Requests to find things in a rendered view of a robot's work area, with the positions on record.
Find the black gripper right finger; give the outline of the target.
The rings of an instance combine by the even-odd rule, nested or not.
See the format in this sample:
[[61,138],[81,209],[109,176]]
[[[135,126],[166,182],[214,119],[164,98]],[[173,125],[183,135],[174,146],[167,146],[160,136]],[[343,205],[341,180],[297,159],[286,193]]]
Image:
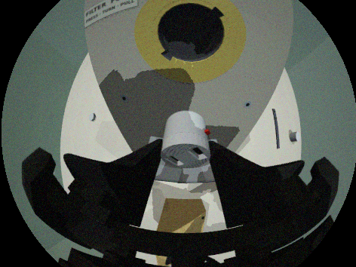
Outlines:
[[299,175],[304,169],[303,160],[277,166],[259,166],[225,146],[218,145],[214,140],[209,140],[209,148],[209,164],[227,229],[242,225],[241,219],[256,206],[272,185]]

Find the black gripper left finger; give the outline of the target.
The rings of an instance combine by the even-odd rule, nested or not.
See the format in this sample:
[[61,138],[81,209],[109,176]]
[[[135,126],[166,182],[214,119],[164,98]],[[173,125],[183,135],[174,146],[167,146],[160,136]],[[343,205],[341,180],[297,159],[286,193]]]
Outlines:
[[158,167],[163,139],[154,140],[126,157],[111,163],[64,154],[64,163],[73,178],[109,192],[118,208],[130,220],[130,225],[141,227],[151,188]]

